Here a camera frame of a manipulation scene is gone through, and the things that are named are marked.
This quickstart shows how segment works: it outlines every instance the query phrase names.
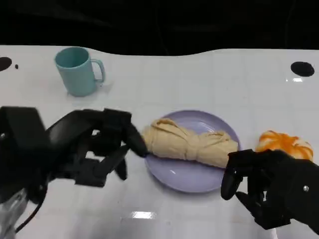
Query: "cable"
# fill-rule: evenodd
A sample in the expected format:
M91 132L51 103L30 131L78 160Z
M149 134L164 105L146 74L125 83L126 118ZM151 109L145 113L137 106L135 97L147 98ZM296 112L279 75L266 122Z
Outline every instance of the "cable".
M285 25L285 48L286 49L288 47L289 22L290 22L291 16L293 15L294 10L295 10L296 3L297 3L297 0L293 0L291 7L290 7L290 10L289 10L289 13L288 13L288 16L287 16L287 20L286 20L286 25Z
M44 185L44 196L42 197L41 201L39 202L39 204L36 206L36 208L34 209L34 211L30 214L30 216L23 222L21 223L20 226L18 226L16 229L15 229L15 233L18 233L21 231L21 229L23 229L33 218L34 216L37 214L37 212L40 210L43 202L44 202L44 199L45 199L45 196L46 196L46 191L48 189L48 186L47 185Z

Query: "ceramic mug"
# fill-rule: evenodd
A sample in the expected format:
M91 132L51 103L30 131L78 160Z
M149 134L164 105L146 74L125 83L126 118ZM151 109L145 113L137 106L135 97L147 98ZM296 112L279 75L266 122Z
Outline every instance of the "ceramic mug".
M67 91L73 96L87 96L97 89L97 83L105 81L102 61L91 59L89 52L82 47L68 47L55 56L55 65ZM97 63L102 79L95 79L92 63Z

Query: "table surface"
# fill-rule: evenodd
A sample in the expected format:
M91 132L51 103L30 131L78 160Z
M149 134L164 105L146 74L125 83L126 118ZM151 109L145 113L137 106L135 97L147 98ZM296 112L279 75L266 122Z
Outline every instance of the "table surface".
M53 58L60 46L0 46L12 66L0 72L2 106L32 106L48 127L74 109L114 108L133 113L138 129L169 112L215 114L254 148L269 129L298 135L319 152L319 79L291 72L295 61L319 69L311 50L224 49L190 56L121 56L89 49L103 61L108 85L75 98L66 93ZM112 173L103 189L56 180L40 212L18 238L46 239L300 239L317 238L305 225L265 231L236 198L217 190L192 195L154 179L144 160L128 154L129 178ZM29 204L23 218L34 209Z

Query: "orange toy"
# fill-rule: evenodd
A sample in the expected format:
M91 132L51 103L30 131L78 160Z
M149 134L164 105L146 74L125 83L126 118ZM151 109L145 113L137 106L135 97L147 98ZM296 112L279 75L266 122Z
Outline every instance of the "orange toy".
M259 144L256 152L262 152L267 149L282 150L297 159L308 159L313 161L314 152L311 145L299 137L291 137L285 133L276 133L274 131L266 131L259 138Z

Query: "round plate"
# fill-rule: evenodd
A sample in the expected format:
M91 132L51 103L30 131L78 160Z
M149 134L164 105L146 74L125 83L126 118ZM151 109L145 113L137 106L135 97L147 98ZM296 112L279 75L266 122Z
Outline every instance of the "round plate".
M222 119L202 111L178 111L163 116L178 125L195 131L197 134L226 131L231 138L240 143L235 131ZM204 193L220 188L224 169L204 165L195 161L159 158L153 154L146 157L149 171L163 184L188 193Z

